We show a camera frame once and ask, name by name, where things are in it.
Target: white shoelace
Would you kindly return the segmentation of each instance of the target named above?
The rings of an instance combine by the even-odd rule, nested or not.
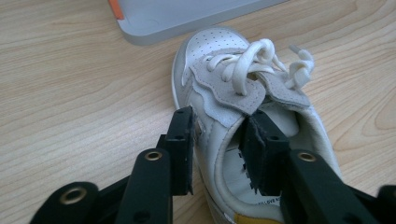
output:
[[[224,63],[226,68],[222,73],[223,81],[232,81],[233,89],[237,94],[247,95],[246,80],[248,74],[252,72],[267,72],[274,74],[274,66],[283,72],[288,73],[285,86],[288,89],[300,89],[311,79],[311,72],[314,69],[314,59],[305,49],[298,49],[290,46],[290,49],[298,54],[300,60],[292,63],[287,71],[285,65],[275,54],[274,43],[269,39],[261,39],[249,45],[244,53],[220,54],[207,56],[210,61],[207,70],[213,71],[219,63]]]

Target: bolt hole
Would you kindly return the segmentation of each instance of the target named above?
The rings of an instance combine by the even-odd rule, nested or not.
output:
[[[298,157],[303,161],[315,161],[317,159],[314,155],[311,155],[306,152],[299,153]]]
[[[152,151],[145,155],[146,160],[148,161],[157,161],[159,160],[163,154],[158,151]]]
[[[343,220],[346,223],[350,223],[350,224],[361,224],[361,219],[358,218],[357,216],[351,214],[351,213],[346,213],[343,217]]]
[[[274,141],[277,141],[277,140],[279,140],[279,137],[278,136],[270,136],[270,139],[274,140]]]
[[[183,139],[184,139],[184,137],[181,136],[181,135],[176,135],[175,138],[176,138],[177,140],[183,140]]]
[[[87,195],[87,190],[85,190],[82,187],[75,187],[65,192],[61,196],[60,202],[65,205],[78,203],[79,201],[84,199],[86,195]]]
[[[149,211],[140,211],[134,214],[134,222],[146,223],[150,219]]]

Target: metal grommet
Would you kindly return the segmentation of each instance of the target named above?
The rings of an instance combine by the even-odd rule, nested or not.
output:
[[[303,160],[303,161],[316,161],[317,160],[317,158],[314,155],[307,153],[307,152],[300,152],[298,154],[298,158],[300,158],[300,160]]]
[[[159,151],[151,151],[145,155],[146,160],[148,161],[157,161],[159,160],[163,154]]]
[[[65,192],[61,196],[59,201],[62,204],[69,205],[69,204],[73,204],[73,203],[78,203],[83,198],[85,198],[86,195],[87,195],[87,190],[85,190],[82,187],[75,187],[75,188],[72,188],[72,189],[68,190],[67,192]]]

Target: black plastic bracket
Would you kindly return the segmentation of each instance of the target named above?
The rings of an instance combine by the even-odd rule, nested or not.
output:
[[[260,110],[245,120],[243,128],[240,148],[251,187],[261,195],[279,195],[282,162],[290,151],[289,139]]]
[[[286,158],[280,206],[286,223],[378,223],[319,154]]]
[[[31,223],[172,223],[172,196],[192,193],[193,123],[191,107],[177,110],[157,147],[137,156],[130,176],[100,191],[89,182],[66,185]]]
[[[376,197],[349,187],[361,204],[380,222],[396,223],[396,186],[382,186]]]

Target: wooden table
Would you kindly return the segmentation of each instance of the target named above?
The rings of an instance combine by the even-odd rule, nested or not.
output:
[[[396,2],[290,0],[223,24],[317,63],[305,88],[348,185],[396,184]],[[174,112],[171,66],[188,35],[127,43],[107,1],[0,2],[0,220],[27,223],[59,187],[102,189],[155,147]],[[203,185],[174,199],[175,223],[211,223]]]

